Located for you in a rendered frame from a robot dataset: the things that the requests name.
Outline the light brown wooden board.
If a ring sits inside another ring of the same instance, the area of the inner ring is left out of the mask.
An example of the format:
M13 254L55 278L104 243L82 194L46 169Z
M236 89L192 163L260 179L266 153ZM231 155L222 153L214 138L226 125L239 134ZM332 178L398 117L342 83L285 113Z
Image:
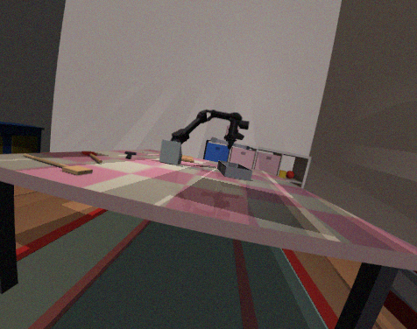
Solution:
M194 159L193 157L182 155L181 161L193 163Z

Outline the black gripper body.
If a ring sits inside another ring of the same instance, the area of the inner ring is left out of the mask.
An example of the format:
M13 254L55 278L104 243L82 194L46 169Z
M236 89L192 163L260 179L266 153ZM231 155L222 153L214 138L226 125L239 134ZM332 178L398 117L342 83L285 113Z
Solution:
M240 135L237 135L237 127L229 127L229 134L224 136L224 139L240 139Z

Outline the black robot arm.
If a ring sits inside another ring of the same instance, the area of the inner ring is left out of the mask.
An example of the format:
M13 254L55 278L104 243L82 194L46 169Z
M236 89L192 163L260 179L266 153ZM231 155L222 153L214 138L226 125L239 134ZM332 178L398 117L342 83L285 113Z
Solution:
M207 112L211 115L207 118ZM189 139L189 133L192 132L200 123L205 123L210 119L217 117L230 121L230 127L240 127L239 129L248 129L250 121L244 121L240 114L238 113L225 113L221 111L214 110L203 110L197 114L197 117L185 128L179 129L172 133L172 138L170 141L179 142L183 144Z

